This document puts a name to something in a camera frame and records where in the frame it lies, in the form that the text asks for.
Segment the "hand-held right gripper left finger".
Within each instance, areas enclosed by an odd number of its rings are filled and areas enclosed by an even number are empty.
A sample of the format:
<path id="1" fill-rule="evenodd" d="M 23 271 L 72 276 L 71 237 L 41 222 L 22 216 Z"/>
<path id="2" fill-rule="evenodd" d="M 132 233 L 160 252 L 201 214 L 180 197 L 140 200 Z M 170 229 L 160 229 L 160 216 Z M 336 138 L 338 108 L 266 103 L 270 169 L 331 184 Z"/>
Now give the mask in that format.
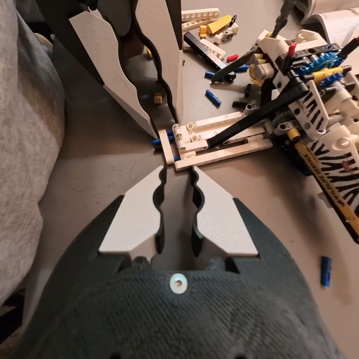
<path id="1" fill-rule="evenodd" d="M 99 247 L 102 254 L 154 257 L 164 248 L 164 186 L 167 167 L 160 165 L 122 198 Z"/>

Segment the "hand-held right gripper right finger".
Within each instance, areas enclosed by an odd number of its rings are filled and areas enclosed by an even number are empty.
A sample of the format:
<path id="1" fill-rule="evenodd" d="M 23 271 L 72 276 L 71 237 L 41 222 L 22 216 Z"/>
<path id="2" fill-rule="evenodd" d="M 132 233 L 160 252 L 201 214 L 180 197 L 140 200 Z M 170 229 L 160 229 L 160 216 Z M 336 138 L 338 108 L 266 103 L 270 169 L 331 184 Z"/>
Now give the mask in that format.
<path id="1" fill-rule="evenodd" d="M 236 206 L 236 198 L 206 175 L 191 167 L 192 201 L 196 212 L 192 222 L 191 247 L 195 257 L 256 257 L 258 250 Z"/>

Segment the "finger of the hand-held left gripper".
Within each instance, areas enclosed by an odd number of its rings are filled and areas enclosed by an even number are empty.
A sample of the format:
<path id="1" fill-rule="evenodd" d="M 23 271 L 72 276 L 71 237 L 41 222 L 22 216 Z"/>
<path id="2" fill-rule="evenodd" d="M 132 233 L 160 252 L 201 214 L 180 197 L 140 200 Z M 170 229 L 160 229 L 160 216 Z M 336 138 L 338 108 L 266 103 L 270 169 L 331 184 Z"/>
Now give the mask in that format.
<path id="1" fill-rule="evenodd" d="M 126 77 L 119 61 L 114 29 L 94 12 L 83 11 L 69 19 L 79 40 L 104 82 L 104 89 L 153 138 L 158 138 L 149 114 L 139 102 L 137 89 Z"/>
<path id="2" fill-rule="evenodd" d="M 169 110 L 179 123 L 183 119 L 181 1 L 135 1 L 135 24 L 152 53 Z"/>

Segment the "zebra striped lego helicopter model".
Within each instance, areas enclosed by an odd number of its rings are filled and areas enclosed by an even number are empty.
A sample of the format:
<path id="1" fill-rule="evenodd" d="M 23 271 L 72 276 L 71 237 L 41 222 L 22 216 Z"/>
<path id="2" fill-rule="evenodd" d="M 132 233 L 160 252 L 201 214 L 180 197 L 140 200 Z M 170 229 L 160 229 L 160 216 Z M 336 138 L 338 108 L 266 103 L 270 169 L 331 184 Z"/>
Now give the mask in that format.
<path id="1" fill-rule="evenodd" d="M 174 167 L 179 171 L 276 145 L 302 174 L 314 176 L 358 244 L 358 38 L 341 46 L 310 29 L 294 39 L 280 36 L 296 2 L 283 1 L 274 30 L 264 30 L 248 52 L 210 79 L 221 82 L 249 65 L 244 73 L 259 88 L 260 103 L 174 124 L 181 158 Z"/>

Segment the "short white lego beam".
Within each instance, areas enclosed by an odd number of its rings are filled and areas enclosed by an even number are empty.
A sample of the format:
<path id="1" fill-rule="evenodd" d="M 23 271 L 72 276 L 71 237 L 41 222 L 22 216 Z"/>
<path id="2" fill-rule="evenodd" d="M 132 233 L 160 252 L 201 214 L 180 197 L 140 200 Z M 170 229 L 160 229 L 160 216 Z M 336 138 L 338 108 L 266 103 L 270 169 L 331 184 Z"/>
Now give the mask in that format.
<path id="1" fill-rule="evenodd" d="M 174 156 L 171 144 L 175 142 L 172 130 L 159 130 L 159 138 L 152 141 L 155 150 L 162 150 L 166 164 L 174 164 L 179 161 L 180 156 Z"/>

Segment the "thin white lego beam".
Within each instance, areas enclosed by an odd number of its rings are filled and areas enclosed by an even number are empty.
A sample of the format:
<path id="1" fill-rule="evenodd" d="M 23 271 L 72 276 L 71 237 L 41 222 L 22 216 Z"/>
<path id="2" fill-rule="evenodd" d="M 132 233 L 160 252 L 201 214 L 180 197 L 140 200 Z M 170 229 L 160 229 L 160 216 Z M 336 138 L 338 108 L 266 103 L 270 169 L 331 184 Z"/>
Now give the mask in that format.
<path id="1" fill-rule="evenodd" d="M 185 23 L 182 23 L 182 32 L 189 31 L 191 29 L 199 28 L 202 25 L 207 25 L 211 22 L 210 19 L 202 19 L 202 20 L 191 20 Z"/>

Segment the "long black lego beam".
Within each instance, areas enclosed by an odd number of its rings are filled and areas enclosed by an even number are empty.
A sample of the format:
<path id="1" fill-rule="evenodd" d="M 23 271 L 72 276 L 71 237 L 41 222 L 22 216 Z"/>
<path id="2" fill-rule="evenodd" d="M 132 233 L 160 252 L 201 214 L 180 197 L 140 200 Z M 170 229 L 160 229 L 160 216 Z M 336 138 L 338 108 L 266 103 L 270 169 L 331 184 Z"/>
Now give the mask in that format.
<path id="1" fill-rule="evenodd" d="M 222 69 L 223 62 L 213 54 L 213 52 L 201 43 L 190 31 L 187 31 L 183 35 L 183 40 L 187 43 L 195 53 L 204 59 L 210 66 L 212 66 L 216 71 Z"/>

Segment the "yellow curved lego panel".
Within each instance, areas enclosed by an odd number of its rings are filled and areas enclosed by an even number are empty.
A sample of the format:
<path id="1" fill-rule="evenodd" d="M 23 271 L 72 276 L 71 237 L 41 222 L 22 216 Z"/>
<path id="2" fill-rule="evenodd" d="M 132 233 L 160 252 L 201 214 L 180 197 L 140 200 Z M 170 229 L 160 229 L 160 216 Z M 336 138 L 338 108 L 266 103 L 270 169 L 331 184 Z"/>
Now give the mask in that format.
<path id="1" fill-rule="evenodd" d="M 231 22 L 231 20 L 232 20 L 231 15 L 220 17 L 218 20 L 211 22 L 206 26 L 206 32 L 208 34 L 215 34 L 219 30 L 227 26 Z"/>

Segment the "white grey lego connector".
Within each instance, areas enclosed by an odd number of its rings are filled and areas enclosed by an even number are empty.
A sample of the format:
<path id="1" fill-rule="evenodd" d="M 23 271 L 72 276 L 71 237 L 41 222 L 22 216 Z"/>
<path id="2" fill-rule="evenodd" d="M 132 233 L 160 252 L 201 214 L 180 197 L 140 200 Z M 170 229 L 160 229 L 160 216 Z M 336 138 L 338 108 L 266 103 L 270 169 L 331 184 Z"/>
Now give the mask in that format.
<path id="1" fill-rule="evenodd" d="M 239 26 L 234 22 L 230 27 L 228 27 L 223 32 L 216 34 L 213 38 L 215 44 L 220 44 L 221 42 L 227 42 L 233 38 L 233 36 L 238 32 Z"/>

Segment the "person's left hand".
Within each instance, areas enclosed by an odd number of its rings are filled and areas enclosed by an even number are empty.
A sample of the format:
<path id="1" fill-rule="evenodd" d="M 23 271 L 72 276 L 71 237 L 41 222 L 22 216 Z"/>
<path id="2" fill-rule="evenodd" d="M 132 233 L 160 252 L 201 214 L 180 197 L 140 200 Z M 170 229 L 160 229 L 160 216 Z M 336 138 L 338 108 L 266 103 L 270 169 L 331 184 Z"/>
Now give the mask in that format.
<path id="1" fill-rule="evenodd" d="M 119 43 L 121 45 L 121 55 L 123 60 L 139 56 L 143 54 L 145 49 L 145 45 L 141 42 L 134 28 L 131 28 L 126 35 L 120 36 Z"/>

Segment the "instruction booklet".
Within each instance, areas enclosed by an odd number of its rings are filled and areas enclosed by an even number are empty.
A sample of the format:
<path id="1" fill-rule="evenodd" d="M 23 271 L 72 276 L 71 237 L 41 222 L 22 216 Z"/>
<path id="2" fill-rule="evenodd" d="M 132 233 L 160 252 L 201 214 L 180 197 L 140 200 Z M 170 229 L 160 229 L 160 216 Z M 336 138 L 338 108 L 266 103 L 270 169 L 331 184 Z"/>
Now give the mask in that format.
<path id="1" fill-rule="evenodd" d="M 304 13 L 302 24 L 319 22 L 329 42 L 344 46 L 358 38 L 358 0 L 305 0 L 296 6 Z"/>

